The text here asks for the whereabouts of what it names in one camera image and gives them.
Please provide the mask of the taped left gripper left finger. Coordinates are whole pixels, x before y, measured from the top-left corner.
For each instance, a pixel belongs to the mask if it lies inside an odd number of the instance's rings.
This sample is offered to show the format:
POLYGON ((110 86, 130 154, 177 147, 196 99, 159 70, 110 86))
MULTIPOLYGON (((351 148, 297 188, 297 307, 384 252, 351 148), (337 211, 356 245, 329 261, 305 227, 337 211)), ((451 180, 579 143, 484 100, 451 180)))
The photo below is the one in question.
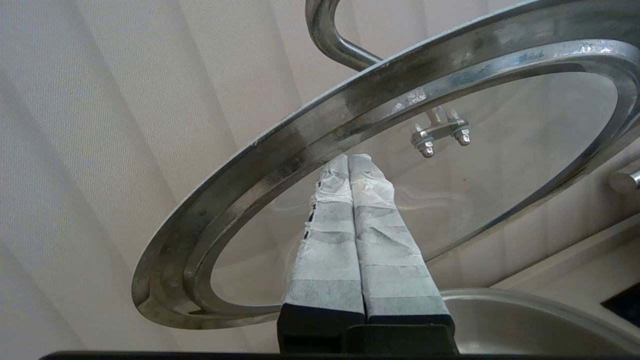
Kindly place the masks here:
POLYGON ((365 324, 348 157, 320 171, 278 316, 281 353, 340 353, 350 328, 365 324))

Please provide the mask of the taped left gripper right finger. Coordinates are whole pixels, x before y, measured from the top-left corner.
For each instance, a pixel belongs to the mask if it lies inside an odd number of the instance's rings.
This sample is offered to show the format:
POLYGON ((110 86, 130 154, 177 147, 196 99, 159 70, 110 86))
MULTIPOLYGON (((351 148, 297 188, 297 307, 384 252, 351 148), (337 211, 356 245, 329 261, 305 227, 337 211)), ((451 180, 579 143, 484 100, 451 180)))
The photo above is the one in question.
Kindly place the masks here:
POLYGON ((394 202, 394 187, 370 155, 349 157, 356 250, 366 321, 455 330, 441 292, 394 202))

